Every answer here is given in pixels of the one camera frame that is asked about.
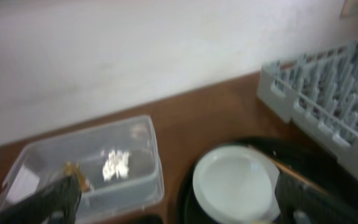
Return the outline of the wooden chopstick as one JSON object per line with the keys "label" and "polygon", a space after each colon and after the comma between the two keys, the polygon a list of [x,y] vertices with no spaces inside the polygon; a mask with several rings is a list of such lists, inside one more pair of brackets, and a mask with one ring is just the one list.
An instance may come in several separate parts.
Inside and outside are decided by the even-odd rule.
{"label": "wooden chopstick", "polygon": [[268,156],[266,153],[261,152],[260,150],[258,150],[256,147],[251,146],[250,144],[247,145],[248,148],[253,149],[261,154],[263,154],[264,156],[268,157],[277,167],[280,171],[283,171],[286,174],[291,175],[292,177],[296,178],[297,180],[300,180],[303,184],[306,184],[307,186],[317,190],[318,192],[321,192],[323,194],[329,195],[329,192],[327,190],[325,190],[324,188],[322,188],[321,186],[319,186],[318,184],[312,182],[310,179],[306,178],[305,176],[297,173],[294,169],[290,168],[289,166],[286,166],[285,164],[282,164],[281,162],[276,161],[275,159],[271,158],[270,156]]}

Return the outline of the grey round plate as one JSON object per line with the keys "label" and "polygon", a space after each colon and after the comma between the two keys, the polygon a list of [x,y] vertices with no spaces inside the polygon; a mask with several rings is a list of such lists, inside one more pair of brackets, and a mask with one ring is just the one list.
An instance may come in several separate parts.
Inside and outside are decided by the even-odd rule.
{"label": "grey round plate", "polygon": [[195,199],[218,223],[273,222],[280,215],[275,196],[280,171],[266,155],[246,146],[219,146],[195,165]]}

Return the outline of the white tissue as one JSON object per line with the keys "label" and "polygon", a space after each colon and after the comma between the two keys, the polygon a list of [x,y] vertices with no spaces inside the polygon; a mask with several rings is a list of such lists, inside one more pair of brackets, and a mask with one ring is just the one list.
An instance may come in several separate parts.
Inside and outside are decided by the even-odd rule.
{"label": "white tissue", "polygon": [[102,175],[105,182],[113,177],[126,179],[129,176],[129,151],[113,150],[108,154],[108,159],[103,165]]}

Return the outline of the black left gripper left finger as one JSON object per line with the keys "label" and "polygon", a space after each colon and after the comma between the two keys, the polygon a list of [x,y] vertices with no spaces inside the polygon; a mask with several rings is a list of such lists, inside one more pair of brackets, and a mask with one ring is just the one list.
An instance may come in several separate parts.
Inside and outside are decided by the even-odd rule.
{"label": "black left gripper left finger", "polygon": [[69,175],[0,212],[0,223],[74,223],[81,185]]}

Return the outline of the gold snack wrapper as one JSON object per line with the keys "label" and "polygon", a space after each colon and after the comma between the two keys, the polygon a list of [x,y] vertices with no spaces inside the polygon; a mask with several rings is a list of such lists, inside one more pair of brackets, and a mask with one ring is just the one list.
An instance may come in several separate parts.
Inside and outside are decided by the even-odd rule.
{"label": "gold snack wrapper", "polygon": [[82,192],[90,192],[93,190],[90,181],[82,173],[79,163],[66,162],[63,166],[63,173],[65,176],[75,176]]}

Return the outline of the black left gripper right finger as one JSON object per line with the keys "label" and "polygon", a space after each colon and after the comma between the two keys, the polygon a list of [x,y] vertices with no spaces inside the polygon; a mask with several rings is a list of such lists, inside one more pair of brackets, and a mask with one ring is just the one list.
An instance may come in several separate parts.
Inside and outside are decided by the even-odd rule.
{"label": "black left gripper right finger", "polygon": [[275,196],[282,223],[295,223],[294,213],[301,211],[315,223],[358,224],[358,210],[288,173],[279,174]]}

